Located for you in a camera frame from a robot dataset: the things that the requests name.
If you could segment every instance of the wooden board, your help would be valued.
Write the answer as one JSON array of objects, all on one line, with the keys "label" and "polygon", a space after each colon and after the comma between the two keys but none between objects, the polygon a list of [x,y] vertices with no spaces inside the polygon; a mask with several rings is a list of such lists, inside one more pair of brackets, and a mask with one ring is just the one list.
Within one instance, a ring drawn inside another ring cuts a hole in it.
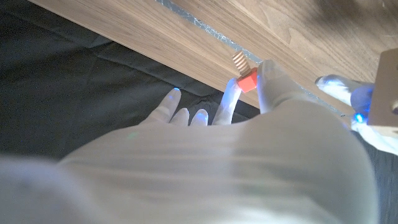
[{"label": "wooden board", "polygon": [[[31,2],[218,90],[239,76],[230,46],[155,1]],[[258,107],[255,91],[241,100]]]},{"label": "wooden board", "polygon": [[398,49],[380,56],[368,125],[384,136],[398,138]]},{"label": "wooden board", "polygon": [[373,82],[380,53],[398,47],[396,0],[173,2],[258,57],[277,60],[323,99],[313,85],[317,77],[338,74]]}]

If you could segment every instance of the black fabric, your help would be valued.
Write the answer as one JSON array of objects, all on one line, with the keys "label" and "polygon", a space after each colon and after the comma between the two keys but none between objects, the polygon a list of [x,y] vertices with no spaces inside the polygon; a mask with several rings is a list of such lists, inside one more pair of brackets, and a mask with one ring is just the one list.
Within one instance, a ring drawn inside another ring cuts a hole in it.
[{"label": "black fabric", "polygon": [[[61,159],[138,124],[175,86],[178,108],[191,118],[204,108],[212,121],[222,92],[27,1],[3,1],[0,9],[2,154]],[[239,102],[233,122],[258,113]],[[398,159],[357,137],[374,166],[381,223],[398,223]]]}]

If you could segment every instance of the wooden surface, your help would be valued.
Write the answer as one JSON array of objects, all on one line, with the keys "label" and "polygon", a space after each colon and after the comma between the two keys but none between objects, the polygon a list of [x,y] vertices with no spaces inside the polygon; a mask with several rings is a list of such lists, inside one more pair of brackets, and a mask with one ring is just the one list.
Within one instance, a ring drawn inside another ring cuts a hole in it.
[{"label": "wooden surface", "polygon": [[[218,90],[239,76],[230,46],[153,0],[31,2]],[[241,100],[258,107],[255,91]]]},{"label": "wooden surface", "polygon": [[338,74],[373,82],[380,53],[398,47],[396,0],[173,0],[262,59],[277,60],[304,88]]}]

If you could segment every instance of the finger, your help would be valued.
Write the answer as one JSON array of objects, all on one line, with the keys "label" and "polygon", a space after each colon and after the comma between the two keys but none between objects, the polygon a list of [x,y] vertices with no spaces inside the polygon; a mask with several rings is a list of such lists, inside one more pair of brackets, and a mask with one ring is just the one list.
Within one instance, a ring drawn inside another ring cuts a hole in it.
[{"label": "finger", "polygon": [[272,111],[287,100],[311,101],[302,87],[273,60],[263,61],[257,69],[257,94],[261,114]]},{"label": "finger", "polygon": [[351,94],[361,87],[362,83],[352,81],[339,75],[327,75],[315,81],[318,88],[328,95],[351,106]]},{"label": "finger", "polygon": [[217,109],[212,125],[231,124],[236,103],[241,95],[241,88],[236,83],[236,79],[231,79],[226,85],[226,89]]},{"label": "finger", "polygon": [[354,108],[355,112],[363,114],[368,117],[369,109],[372,102],[374,85],[363,85],[354,90],[351,95],[351,106]]},{"label": "finger", "polygon": [[204,109],[200,109],[192,118],[191,126],[207,126],[208,120],[209,116],[207,114],[207,111]]},{"label": "finger", "polygon": [[174,88],[166,95],[162,102],[160,102],[159,106],[150,113],[148,118],[141,122],[141,124],[152,122],[168,123],[172,118],[180,99],[180,90],[178,88]]},{"label": "finger", "polygon": [[176,126],[188,126],[189,111],[186,108],[180,109],[170,121],[170,124]]}]

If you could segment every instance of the gloved hand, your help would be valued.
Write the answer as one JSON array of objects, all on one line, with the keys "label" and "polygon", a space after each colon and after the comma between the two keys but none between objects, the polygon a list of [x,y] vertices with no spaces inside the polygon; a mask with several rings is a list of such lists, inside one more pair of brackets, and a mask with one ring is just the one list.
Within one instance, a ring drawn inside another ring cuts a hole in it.
[{"label": "gloved hand", "polygon": [[349,80],[339,75],[327,75],[316,80],[315,84],[325,93],[350,105],[355,114],[351,119],[351,129],[378,150],[398,155],[398,139],[382,136],[367,125],[368,113],[374,85]]},{"label": "gloved hand", "polygon": [[[235,79],[228,82],[220,106],[217,109],[213,120],[213,125],[231,124],[232,115],[235,110],[236,103],[241,95],[241,89]],[[189,112],[186,108],[180,109],[174,116],[175,109],[181,99],[181,91],[174,88],[162,100],[160,105],[150,113],[147,119],[141,124],[147,123],[170,123],[177,126],[188,126]],[[194,115],[191,126],[207,126],[208,113],[204,109],[200,109]]]}]

